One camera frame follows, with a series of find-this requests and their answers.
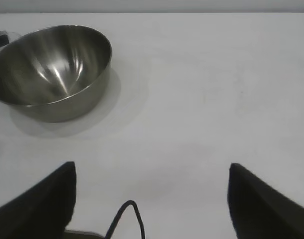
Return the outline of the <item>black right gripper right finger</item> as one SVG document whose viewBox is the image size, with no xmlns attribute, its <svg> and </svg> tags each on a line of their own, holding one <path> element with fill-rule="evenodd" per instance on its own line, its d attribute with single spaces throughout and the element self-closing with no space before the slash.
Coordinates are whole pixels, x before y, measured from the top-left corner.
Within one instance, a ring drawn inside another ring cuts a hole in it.
<svg viewBox="0 0 304 239">
<path fill-rule="evenodd" d="M 304 207 L 238 163 L 229 169 L 228 207 L 239 239 L 304 239 Z"/>
</svg>

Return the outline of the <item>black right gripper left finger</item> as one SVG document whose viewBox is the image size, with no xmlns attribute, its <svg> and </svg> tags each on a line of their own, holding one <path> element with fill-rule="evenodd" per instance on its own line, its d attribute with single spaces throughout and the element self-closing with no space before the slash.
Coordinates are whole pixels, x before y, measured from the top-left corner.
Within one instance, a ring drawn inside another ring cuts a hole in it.
<svg viewBox="0 0 304 239">
<path fill-rule="evenodd" d="M 0 239 L 61 239 L 76 203 L 74 162 L 66 162 L 0 207 Z"/>
</svg>

